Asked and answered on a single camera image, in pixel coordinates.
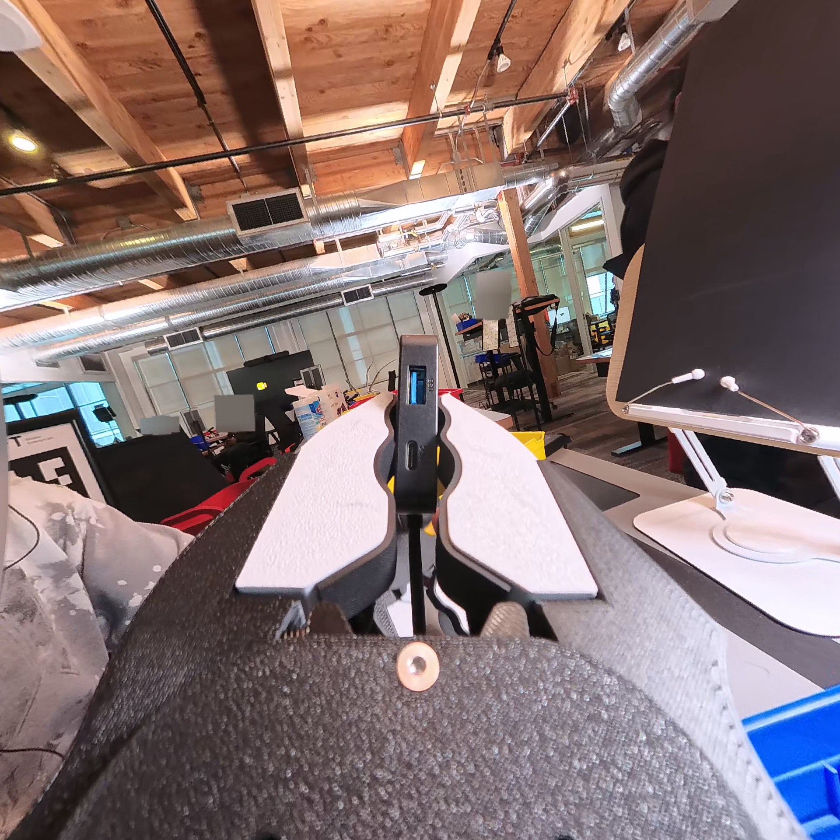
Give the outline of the black floor lamp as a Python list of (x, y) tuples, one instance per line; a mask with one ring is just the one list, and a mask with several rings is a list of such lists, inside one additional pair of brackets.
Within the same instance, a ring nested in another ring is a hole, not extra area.
[(419, 291), (419, 295), (423, 298), (431, 300), (434, 303), (434, 309), (436, 313), (436, 320), (437, 320), (437, 331), (438, 337), (444, 340), (444, 346), (446, 348), (446, 354), (449, 362), (449, 369), (451, 373), (451, 379), (454, 382), (454, 388), (456, 389), (463, 389), (463, 386), (460, 383), (459, 374), (458, 374), (458, 367), (455, 362), (455, 357), (453, 354), (452, 346), (449, 341), (448, 331), (446, 327), (446, 321), (444, 318), (444, 314), (440, 304), (440, 293), (445, 291), (447, 288), (446, 283), (433, 283), (425, 288), (422, 288)]

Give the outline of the white metal stand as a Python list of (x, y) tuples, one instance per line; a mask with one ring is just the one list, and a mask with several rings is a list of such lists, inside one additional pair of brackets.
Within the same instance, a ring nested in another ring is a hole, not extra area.
[(641, 513), (635, 528), (777, 622), (838, 639), (838, 520), (730, 488), (696, 433), (672, 433), (707, 492)]

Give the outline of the blue storage bin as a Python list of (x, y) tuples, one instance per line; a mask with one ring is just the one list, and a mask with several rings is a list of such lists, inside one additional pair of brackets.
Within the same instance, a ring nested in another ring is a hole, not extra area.
[(742, 721), (805, 833), (839, 838), (839, 687)]

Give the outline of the wooden table with black legs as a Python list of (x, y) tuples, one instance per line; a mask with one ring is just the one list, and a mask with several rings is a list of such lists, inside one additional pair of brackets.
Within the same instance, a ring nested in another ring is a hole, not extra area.
[[(584, 355), (575, 360), (575, 363), (579, 365), (593, 365), (599, 377), (607, 377), (612, 354), (613, 348), (608, 347), (606, 349)], [(622, 446), (618, 449), (614, 449), (611, 452), (611, 456), (615, 458), (624, 458), (630, 455), (636, 455), (652, 447), (665, 445), (668, 442), (667, 435), (659, 436), (656, 427), (651, 423), (637, 422), (636, 426), (638, 441)]]

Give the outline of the black folding board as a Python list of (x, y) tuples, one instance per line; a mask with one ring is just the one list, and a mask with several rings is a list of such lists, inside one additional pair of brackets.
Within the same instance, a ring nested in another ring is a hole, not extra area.
[(108, 503), (137, 522), (161, 523), (227, 485), (181, 432), (97, 448), (92, 457)]

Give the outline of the black board with wooden edge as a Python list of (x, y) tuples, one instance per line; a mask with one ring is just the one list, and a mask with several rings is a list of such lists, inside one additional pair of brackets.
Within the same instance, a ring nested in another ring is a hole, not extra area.
[(623, 419), (838, 456), (839, 3), (704, 27), (607, 399)]

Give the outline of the slim silver ventilation duct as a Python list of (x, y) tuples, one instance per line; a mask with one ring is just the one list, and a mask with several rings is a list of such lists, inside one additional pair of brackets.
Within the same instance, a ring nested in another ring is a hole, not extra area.
[(244, 301), (203, 312), (189, 311), (177, 317), (158, 318), (146, 325), (138, 324), (131, 328), (109, 330), (99, 336), (60, 342), (39, 349), (34, 361), (37, 366), (57, 366), (70, 358), (120, 350), (136, 343), (142, 344), (145, 352), (155, 356), (223, 338), (239, 330), (370, 301), (393, 292), (409, 291), (422, 286), (432, 274), (433, 268), (424, 266), (379, 278), (342, 276), (331, 280), (318, 295), (284, 301), (278, 301), (277, 296), (273, 296), (271, 301), (255, 301), (247, 297)]

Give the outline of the wooden post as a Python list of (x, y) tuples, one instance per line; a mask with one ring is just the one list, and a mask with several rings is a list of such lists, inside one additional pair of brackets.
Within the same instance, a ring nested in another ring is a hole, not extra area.
[[(534, 273), (517, 190), (509, 188), (501, 191), (498, 194), (498, 207), (507, 234), (511, 260), (518, 279), (521, 297), (537, 297), (540, 291)], [(531, 321), (535, 330), (535, 339), (539, 346), (538, 357), (546, 392), (548, 398), (552, 398), (560, 395), (560, 388), (546, 315), (547, 312), (543, 310), (536, 316), (531, 317)]]

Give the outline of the black office chair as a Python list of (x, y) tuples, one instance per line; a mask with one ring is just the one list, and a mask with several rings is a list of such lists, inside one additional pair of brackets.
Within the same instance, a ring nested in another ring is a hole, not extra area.
[(543, 430), (532, 373), (519, 353), (478, 353), (475, 357), (491, 411), (508, 414), (517, 431), (521, 413), (532, 412), (537, 430)]

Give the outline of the large silver ventilation duct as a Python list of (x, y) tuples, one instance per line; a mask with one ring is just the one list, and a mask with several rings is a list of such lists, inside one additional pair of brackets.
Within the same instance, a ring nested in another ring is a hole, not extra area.
[(370, 217), (396, 207), (380, 191), (305, 197), (294, 188), (242, 197), (227, 204), (223, 217), (4, 260), (2, 311), (360, 232)]

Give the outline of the large black monitor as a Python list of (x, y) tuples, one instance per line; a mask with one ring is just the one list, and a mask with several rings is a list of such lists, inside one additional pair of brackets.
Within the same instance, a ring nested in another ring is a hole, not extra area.
[(256, 406), (270, 403), (288, 410), (295, 398), (287, 389), (294, 387), (296, 381), (302, 381), (301, 371), (313, 366), (312, 353), (304, 350), (228, 371), (227, 379), (234, 394), (252, 395)]

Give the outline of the black usb hub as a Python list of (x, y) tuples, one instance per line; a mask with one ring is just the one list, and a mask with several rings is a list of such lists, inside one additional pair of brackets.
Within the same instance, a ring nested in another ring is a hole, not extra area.
[(398, 512), (423, 516), (437, 505), (438, 343), (405, 334), (395, 405), (394, 498)]

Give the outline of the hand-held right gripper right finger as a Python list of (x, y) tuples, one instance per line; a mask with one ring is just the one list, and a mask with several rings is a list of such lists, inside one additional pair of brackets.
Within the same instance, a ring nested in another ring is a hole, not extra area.
[(504, 601), (525, 608), (590, 602), (599, 591), (541, 463), (508, 430), (440, 398), (437, 588), (465, 614)]

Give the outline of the red tote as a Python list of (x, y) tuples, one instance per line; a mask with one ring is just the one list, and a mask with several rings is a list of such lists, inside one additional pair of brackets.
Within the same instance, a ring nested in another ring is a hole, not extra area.
[(273, 457), (260, 460), (244, 470), (240, 481), (220, 490), (199, 505), (164, 519), (161, 524), (193, 537), (199, 535), (277, 462), (278, 459)]

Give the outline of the black lectern stand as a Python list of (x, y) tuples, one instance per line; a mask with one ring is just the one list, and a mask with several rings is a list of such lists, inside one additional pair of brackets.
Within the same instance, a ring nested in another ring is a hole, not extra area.
[(544, 315), (547, 310), (557, 308), (560, 300), (554, 295), (525, 297), (511, 304), (511, 315), (520, 347), (531, 378), (537, 389), (538, 405), (542, 420), (553, 420), (552, 397), (559, 394), (558, 373), (554, 360), (553, 341), (556, 331), (549, 333), (549, 349), (542, 351), (539, 346), (535, 318)]

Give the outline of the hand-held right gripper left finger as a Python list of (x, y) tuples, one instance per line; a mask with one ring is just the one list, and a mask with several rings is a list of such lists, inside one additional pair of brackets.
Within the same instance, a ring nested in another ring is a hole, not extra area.
[(343, 414), (302, 446), (235, 586), (246, 595), (372, 606), (396, 573), (396, 504), (387, 488), (395, 396)]

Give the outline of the framed tag sign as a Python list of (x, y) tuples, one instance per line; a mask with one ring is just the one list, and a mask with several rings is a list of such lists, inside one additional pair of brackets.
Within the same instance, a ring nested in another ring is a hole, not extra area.
[(7, 423), (9, 470), (20, 478), (112, 502), (97, 448), (77, 409)]

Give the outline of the wipes canister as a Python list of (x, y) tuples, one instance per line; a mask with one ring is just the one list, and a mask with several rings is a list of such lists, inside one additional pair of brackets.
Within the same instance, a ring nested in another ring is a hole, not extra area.
[(296, 400), (292, 408), (304, 441), (309, 441), (328, 424), (322, 411), (321, 397), (318, 392)]

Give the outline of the yellow divided storage bin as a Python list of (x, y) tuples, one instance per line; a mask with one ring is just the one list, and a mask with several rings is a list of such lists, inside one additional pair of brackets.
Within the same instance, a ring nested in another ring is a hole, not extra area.
[[(543, 431), (533, 432), (519, 432), (519, 431), (510, 431), (510, 434), (515, 437), (519, 443), (521, 443), (525, 448), (531, 452), (537, 460), (545, 460), (546, 459), (546, 452), (545, 452), (545, 433)], [(387, 482), (387, 489), (393, 494), (395, 480), (392, 476)], [(437, 498), (440, 499), (444, 492), (445, 492), (445, 485), (442, 483), (440, 478), (437, 478)], [(430, 524), (426, 525), (424, 528), (424, 532), (431, 537), (437, 536), (434, 522), (434, 519)]]

